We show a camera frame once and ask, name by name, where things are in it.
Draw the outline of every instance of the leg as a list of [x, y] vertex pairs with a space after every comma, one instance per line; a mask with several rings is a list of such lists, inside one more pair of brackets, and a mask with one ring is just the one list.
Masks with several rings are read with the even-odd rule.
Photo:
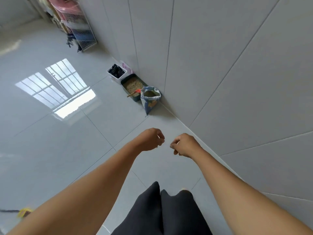
[[161, 201], [164, 235], [212, 235], [191, 192], [170, 196], [162, 190]]
[[112, 235], [162, 235], [162, 209], [160, 187], [154, 182], [143, 192], [129, 211], [125, 220]]

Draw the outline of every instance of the person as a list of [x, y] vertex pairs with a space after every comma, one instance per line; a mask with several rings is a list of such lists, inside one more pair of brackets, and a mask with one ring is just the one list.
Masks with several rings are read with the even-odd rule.
[[[9, 235], [96, 234], [111, 211], [125, 178], [142, 151], [164, 143], [159, 129], [143, 131], [95, 170], [28, 215]], [[193, 136], [179, 135], [170, 147], [201, 169], [221, 212], [236, 235], [313, 234], [287, 211], [242, 181], [206, 152]], [[136, 200], [113, 234], [211, 234], [192, 194], [160, 193], [155, 182]]]

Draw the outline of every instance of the person's left hand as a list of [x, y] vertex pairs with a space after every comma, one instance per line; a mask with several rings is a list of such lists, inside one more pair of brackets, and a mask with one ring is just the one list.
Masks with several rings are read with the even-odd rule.
[[150, 151], [164, 143], [164, 135], [157, 128], [150, 128], [143, 131], [133, 142], [141, 151]]

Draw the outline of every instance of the person's left arm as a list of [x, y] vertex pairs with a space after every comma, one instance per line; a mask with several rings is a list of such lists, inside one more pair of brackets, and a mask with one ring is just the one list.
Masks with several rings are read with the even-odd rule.
[[159, 129], [143, 131], [95, 170], [46, 201], [8, 235], [96, 234], [111, 211], [136, 157], [164, 142]]

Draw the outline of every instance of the hand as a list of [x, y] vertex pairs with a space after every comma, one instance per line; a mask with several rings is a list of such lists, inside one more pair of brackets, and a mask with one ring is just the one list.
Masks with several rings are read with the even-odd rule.
[[143, 131], [133, 139], [141, 151], [150, 151], [161, 146], [164, 143], [164, 135], [157, 128], [150, 128]]
[[171, 143], [170, 147], [174, 149], [174, 155], [179, 154], [180, 156], [185, 156], [188, 158], [192, 158], [197, 150], [202, 149], [195, 138], [186, 133], [176, 137]]

